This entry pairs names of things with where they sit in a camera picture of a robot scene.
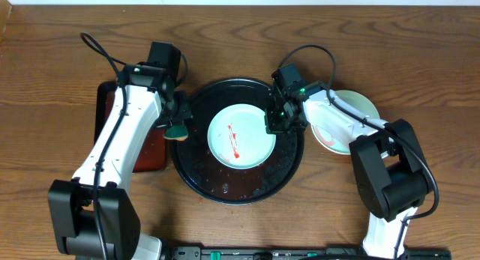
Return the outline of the green orange sponge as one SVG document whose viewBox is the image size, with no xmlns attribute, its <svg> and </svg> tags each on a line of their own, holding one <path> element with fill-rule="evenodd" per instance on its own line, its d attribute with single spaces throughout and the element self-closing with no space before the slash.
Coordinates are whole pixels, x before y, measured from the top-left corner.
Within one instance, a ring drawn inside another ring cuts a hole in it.
<svg viewBox="0 0 480 260">
<path fill-rule="evenodd" d="M 174 125 L 165 130 L 165 139 L 184 141 L 188 137 L 188 129 L 184 124 Z"/>
</svg>

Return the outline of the light blue plate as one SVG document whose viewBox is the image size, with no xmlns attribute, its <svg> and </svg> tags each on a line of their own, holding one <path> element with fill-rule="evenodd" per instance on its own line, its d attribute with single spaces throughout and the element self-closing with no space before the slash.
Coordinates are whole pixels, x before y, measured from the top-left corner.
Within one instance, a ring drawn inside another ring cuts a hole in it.
<svg viewBox="0 0 480 260">
<path fill-rule="evenodd" d="M 369 115 L 371 118 L 380 118 L 380 114 L 375 105 L 364 95 L 348 90 L 336 91 L 336 95 L 360 112 Z M 318 126 L 312 126 L 311 128 L 316 140 L 324 148 L 336 154 L 350 155 L 349 148 L 336 140 L 336 138 L 330 133 L 324 131 L 324 129 L 319 128 Z"/>
<path fill-rule="evenodd" d="M 232 169 L 250 169 L 272 154 L 276 135 L 266 132 L 265 112 L 250 104 L 228 106 L 217 113 L 207 129 L 213 156 Z"/>
</svg>

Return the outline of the yellow plate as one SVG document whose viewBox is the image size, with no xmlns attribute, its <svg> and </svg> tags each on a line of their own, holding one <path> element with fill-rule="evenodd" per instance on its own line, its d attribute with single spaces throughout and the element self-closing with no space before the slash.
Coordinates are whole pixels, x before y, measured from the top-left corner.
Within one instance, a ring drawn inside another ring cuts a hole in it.
<svg viewBox="0 0 480 260">
<path fill-rule="evenodd" d="M 354 155 L 375 148 L 374 140 L 379 131 L 360 124 L 311 125 L 316 140 L 330 151 Z"/>
</svg>

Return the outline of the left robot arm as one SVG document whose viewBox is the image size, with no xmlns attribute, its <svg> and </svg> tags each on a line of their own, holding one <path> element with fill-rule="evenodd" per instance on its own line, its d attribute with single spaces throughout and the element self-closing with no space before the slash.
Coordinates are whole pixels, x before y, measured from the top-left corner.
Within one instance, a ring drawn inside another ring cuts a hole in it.
<svg viewBox="0 0 480 260">
<path fill-rule="evenodd" d="M 127 64 L 108 119 L 69 181 L 53 181 L 49 212 L 58 251 L 84 259 L 159 259 L 162 242 L 144 234 L 129 198 L 134 166 L 153 126 L 186 115 L 176 65 Z"/>
</svg>

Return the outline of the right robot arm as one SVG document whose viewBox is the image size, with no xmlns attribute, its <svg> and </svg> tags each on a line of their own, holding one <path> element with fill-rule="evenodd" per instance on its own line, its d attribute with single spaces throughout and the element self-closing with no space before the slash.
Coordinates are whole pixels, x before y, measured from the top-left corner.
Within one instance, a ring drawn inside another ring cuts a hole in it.
<svg viewBox="0 0 480 260">
<path fill-rule="evenodd" d="M 362 249 L 381 259 L 405 256 L 409 223 L 420 218 L 416 211 L 425 196 L 438 192 L 410 123 L 372 118 L 327 86 L 300 81 L 274 81 L 265 113 L 268 133 L 311 125 L 348 146 L 357 190 L 370 212 Z"/>
</svg>

